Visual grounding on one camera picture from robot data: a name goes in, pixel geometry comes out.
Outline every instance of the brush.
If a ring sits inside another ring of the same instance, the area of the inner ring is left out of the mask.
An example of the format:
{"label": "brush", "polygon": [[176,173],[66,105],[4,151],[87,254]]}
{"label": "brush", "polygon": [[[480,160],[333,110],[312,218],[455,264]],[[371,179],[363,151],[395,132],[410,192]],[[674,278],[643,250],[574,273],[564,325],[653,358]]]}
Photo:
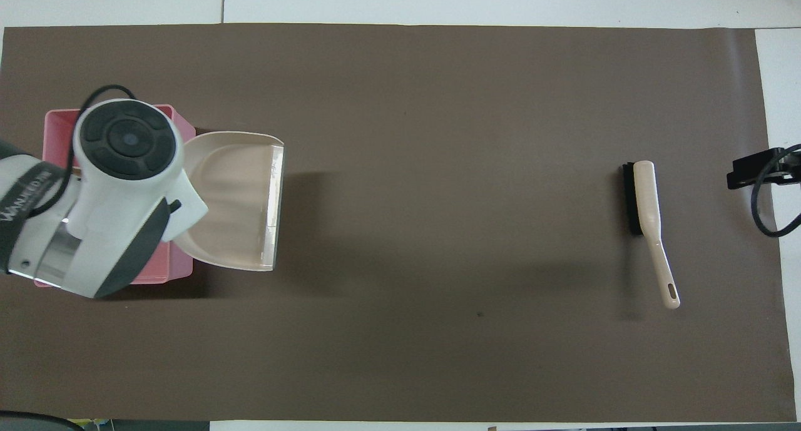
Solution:
{"label": "brush", "polygon": [[665,247],[661,242],[661,217],[659,197],[656,190],[656,171],[653,162],[641,160],[623,165],[623,185],[626,193],[626,214],[633,235],[644,235],[653,260],[653,268],[661,293],[661,300],[668,309],[681,305],[678,290],[667,263]]}

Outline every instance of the cable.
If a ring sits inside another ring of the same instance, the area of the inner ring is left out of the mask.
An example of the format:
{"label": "cable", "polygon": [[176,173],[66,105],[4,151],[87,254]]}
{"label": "cable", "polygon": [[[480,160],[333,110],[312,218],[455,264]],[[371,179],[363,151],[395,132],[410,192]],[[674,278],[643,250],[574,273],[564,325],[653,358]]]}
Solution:
{"label": "cable", "polygon": [[47,211],[48,209],[52,208],[52,206],[55,203],[57,203],[58,200],[61,199],[62,195],[64,195],[64,191],[66,191],[66,185],[68,185],[69,179],[72,177],[72,169],[71,169],[72,159],[75,157],[75,149],[72,147],[72,139],[75,137],[75,128],[78,125],[78,120],[80,119],[81,115],[83,115],[83,113],[86,112],[86,109],[89,109],[89,107],[92,105],[92,103],[94,103],[94,101],[97,99],[98,96],[108,91],[121,91],[124,94],[128,95],[129,98],[136,99],[134,94],[131,91],[129,91],[128,88],[120,86],[118,84],[109,84],[107,86],[102,86],[100,87],[100,89],[97,89],[96,91],[92,92],[92,94],[89,95],[89,98],[86,98],[86,101],[83,101],[83,105],[81,106],[80,111],[78,111],[78,116],[75,117],[75,124],[72,125],[72,132],[69,133],[69,151],[68,154],[66,155],[66,165],[61,185],[58,186],[58,190],[48,200],[48,202],[44,203],[42,206],[39,206],[38,208],[33,209],[31,211],[31,214],[28,215],[28,218],[40,215],[43,212]]}
{"label": "cable", "polygon": [[0,410],[0,418],[20,418],[28,420],[39,420],[40,422],[56,423],[56,425],[66,426],[67,428],[73,429],[74,431],[83,431],[83,428],[78,426],[76,423],[70,422],[65,418],[54,417],[46,414],[21,413],[17,411]]}
{"label": "cable", "polygon": [[793,151],[798,151],[801,149],[801,143],[798,145],[790,146],[789,148],[784,149],[784,151],[779,152],[777,155],[773,156],[773,158],[765,164],[762,171],[759,171],[759,175],[756,177],[756,180],[753,181],[753,190],[752,190],[752,218],[753,222],[756,223],[757,228],[761,231],[764,235],[768,237],[782,237],[783,235],[790,234],[793,232],[794,229],[798,228],[801,225],[801,214],[798,214],[792,222],[787,224],[782,229],[778,231],[770,231],[764,223],[762,223],[762,219],[759,218],[759,210],[757,208],[757,200],[759,198],[759,188],[762,187],[762,184],[765,182],[765,178],[767,177],[767,172],[775,166],[775,164],[781,160],[781,158],[787,157]]}

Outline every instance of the pink plastic container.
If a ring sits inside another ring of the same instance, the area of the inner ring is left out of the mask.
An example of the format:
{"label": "pink plastic container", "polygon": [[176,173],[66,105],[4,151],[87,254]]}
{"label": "pink plastic container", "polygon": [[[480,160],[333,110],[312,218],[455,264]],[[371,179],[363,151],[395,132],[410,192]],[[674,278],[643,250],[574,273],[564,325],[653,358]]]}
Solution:
{"label": "pink plastic container", "polygon": [[[175,123],[178,131],[186,143],[190,138],[195,137],[196,131],[175,108],[169,105],[155,106]],[[66,154],[69,151],[72,126],[78,118],[78,109],[60,109],[50,111],[45,115],[44,145],[42,150],[42,160],[64,166]],[[159,243],[153,256],[144,266],[140,275],[134,280],[135,285],[160,285],[169,280],[176,280],[192,274],[192,257],[181,251],[172,242]],[[36,282],[37,286],[48,286],[45,283]]]}

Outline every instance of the black band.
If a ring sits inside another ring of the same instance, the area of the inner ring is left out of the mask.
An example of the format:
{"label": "black band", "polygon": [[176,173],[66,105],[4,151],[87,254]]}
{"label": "black band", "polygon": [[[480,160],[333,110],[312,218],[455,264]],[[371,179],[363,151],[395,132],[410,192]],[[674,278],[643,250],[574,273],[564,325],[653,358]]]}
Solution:
{"label": "black band", "polygon": [[40,162],[17,179],[0,200],[0,270],[8,273],[11,252],[32,209],[63,176],[63,169]]}

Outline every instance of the brush handle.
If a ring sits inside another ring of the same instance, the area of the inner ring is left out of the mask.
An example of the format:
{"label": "brush handle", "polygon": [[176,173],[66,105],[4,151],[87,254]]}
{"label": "brush handle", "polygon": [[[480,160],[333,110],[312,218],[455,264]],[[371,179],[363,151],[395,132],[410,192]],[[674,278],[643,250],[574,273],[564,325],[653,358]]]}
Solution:
{"label": "brush handle", "polygon": [[643,229],[643,235],[648,242],[661,300],[668,309],[678,308],[681,301],[678,299],[676,283],[673,282],[673,274],[667,263],[667,254],[661,243],[661,216],[656,190],[656,170],[650,160],[641,160],[635,163],[635,193],[640,228]]}

